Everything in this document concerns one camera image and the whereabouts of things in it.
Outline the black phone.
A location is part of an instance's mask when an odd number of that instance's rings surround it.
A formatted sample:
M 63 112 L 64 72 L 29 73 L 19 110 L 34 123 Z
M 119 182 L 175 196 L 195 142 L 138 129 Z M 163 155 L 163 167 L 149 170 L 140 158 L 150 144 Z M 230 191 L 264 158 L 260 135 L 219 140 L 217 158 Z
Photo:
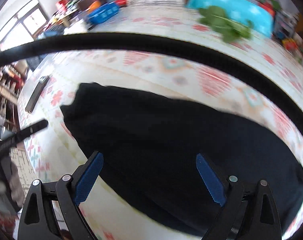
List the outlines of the black phone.
M 25 111 L 27 113 L 32 113 L 32 111 L 35 108 L 35 105 L 42 93 L 42 91 L 44 90 L 45 86 L 47 85 L 48 81 L 50 80 L 50 76 L 43 76 L 41 77 L 41 79 L 39 80 L 38 84 L 36 85 L 31 97 L 29 98 L 29 101 L 25 107 Z

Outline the orange fruit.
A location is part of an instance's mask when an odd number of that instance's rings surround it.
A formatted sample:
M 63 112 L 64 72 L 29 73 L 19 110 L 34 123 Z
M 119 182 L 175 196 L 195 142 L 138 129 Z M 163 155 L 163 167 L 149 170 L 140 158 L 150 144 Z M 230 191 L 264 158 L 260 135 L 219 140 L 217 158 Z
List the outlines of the orange fruit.
M 98 9 L 101 6 L 99 1 L 94 1 L 87 9 L 88 13 L 93 12 L 94 10 Z

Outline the blue tissue pack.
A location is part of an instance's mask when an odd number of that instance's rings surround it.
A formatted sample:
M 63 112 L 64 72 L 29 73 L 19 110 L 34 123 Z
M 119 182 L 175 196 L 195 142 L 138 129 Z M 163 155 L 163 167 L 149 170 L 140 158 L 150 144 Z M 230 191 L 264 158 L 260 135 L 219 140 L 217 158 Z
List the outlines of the blue tissue pack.
M 106 22 L 118 12 L 119 6 L 115 2 L 106 3 L 88 14 L 87 22 L 91 25 L 98 25 Z

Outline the patterned tablecloth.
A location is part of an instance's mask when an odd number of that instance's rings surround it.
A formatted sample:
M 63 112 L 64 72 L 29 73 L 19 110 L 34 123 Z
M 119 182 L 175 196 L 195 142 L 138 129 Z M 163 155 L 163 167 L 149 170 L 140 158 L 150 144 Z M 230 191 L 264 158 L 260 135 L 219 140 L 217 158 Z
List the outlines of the patterned tablecloth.
M 303 111 L 303 67 L 280 45 L 253 32 L 250 40 L 227 44 L 201 25 L 197 11 L 184 7 L 141 6 L 120 9 L 96 32 L 145 33 L 195 42 L 248 64 L 281 88 Z M 32 113 L 25 107 L 43 76 L 51 78 Z M 269 128 L 303 166 L 303 137 L 276 103 L 252 86 L 207 66 L 136 51 L 87 50 L 49 54 L 28 75 L 18 99 L 21 127 L 40 119 L 49 126 L 24 142 L 36 176 L 44 182 L 72 173 L 86 158 L 63 122 L 61 105 L 73 101 L 80 83 L 96 82 L 198 101 L 252 119 Z

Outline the black pants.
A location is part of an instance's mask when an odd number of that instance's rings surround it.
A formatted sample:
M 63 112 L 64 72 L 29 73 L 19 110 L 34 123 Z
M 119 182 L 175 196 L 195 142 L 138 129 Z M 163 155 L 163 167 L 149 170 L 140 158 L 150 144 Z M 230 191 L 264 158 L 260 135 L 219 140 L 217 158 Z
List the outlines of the black pants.
M 251 120 L 97 83 L 80 84 L 61 111 L 84 155 L 102 153 L 103 181 L 171 229 L 201 237 L 220 209 L 197 171 L 199 153 L 242 181 L 267 180 L 283 230 L 302 205 L 302 165 L 279 137 Z

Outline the green leafy vegetables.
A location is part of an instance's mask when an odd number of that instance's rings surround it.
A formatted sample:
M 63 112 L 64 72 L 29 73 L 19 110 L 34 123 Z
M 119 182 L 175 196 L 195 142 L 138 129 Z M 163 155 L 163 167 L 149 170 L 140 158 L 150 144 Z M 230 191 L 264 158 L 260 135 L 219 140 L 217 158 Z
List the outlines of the green leafy vegetables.
M 222 35 L 225 43 L 234 43 L 241 38 L 250 39 L 253 22 L 247 20 L 245 24 L 230 19 L 225 9 L 211 5 L 199 8 L 201 15 L 199 23 L 209 26 L 213 31 Z

